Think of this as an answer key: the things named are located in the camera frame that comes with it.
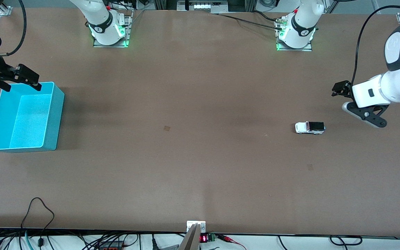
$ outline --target red wire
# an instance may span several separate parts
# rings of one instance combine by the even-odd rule
[[[242,244],[236,242],[235,240],[233,240],[233,242],[231,242],[231,243],[238,244],[238,245],[240,245],[241,247],[243,247],[245,250],[247,250],[246,247],[245,247],[244,245],[242,245]]]
[[[235,240],[231,239],[230,237],[224,236],[224,238],[223,238],[223,239],[225,240],[225,242],[229,242],[229,243],[237,244],[237,245],[239,245],[239,246],[243,247],[245,250],[247,250],[247,249],[246,249],[246,247],[245,247],[244,245],[242,245],[242,244],[238,243],[237,241],[235,241]]]

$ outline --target blue storage box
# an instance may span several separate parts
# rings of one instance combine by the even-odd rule
[[[53,82],[38,92],[26,84],[10,84],[0,94],[0,151],[35,152],[57,148],[64,93]]]

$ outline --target brown table surface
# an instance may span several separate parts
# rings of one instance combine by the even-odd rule
[[[56,151],[0,152],[0,226],[19,226],[40,196],[51,227],[183,231],[198,219],[214,231],[400,236],[400,104],[375,129],[331,97],[351,79],[365,18],[324,15],[313,52],[278,52],[273,30],[147,11],[128,49],[94,49],[78,9],[28,9],[24,45],[5,60],[66,97]],[[395,16],[368,24],[357,82],[386,70],[395,27]],[[19,9],[1,18],[0,52],[21,31]],[[294,133],[306,120],[327,131]],[[36,202],[26,226],[49,219]]]

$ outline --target white floor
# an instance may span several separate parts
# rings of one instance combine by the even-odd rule
[[[233,240],[241,243],[246,247],[247,250],[284,250],[276,236],[249,236],[249,235],[230,235]],[[51,247],[44,238],[45,245],[42,247],[43,250],[50,250]],[[85,236],[87,242],[91,242],[97,237]],[[127,236],[125,244],[132,244],[136,239],[135,235]],[[156,242],[160,249],[165,247],[171,247],[181,243],[183,238],[176,234],[156,234]],[[81,250],[85,247],[83,241],[76,236],[51,236],[51,243],[55,250]],[[152,242],[150,234],[143,234],[140,236],[140,241],[137,241],[130,247],[126,247],[123,250],[152,250]],[[37,247],[38,237],[32,237],[29,239],[34,250],[39,250]],[[282,241],[288,250],[343,250],[343,247],[333,245],[329,238],[326,237],[295,237],[295,236],[282,236]],[[346,243],[354,243],[358,240],[344,239]],[[25,242],[25,238],[21,238],[22,249],[28,250],[28,246]],[[241,246],[231,243],[226,243],[221,240],[214,242],[202,243],[200,245],[202,250],[211,250],[219,247],[219,250],[244,250]],[[400,250],[400,240],[396,239],[364,239],[361,245],[348,247],[349,250]],[[14,239],[8,250],[19,250],[18,238]]]

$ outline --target white toy pickup truck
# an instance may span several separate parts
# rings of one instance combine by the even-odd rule
[[[298,122],[295,124],[295,132],[298,134],[322,134],[325,131],[323,122]]]

